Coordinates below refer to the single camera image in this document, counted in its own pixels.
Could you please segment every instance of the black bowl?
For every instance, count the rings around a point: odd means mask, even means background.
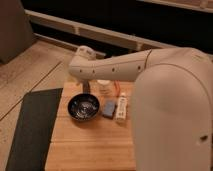
[[[91,94],[78,94],[68,103],[68,112],[78,121],[87,121],[93,118],[99,110],[98,99]]]

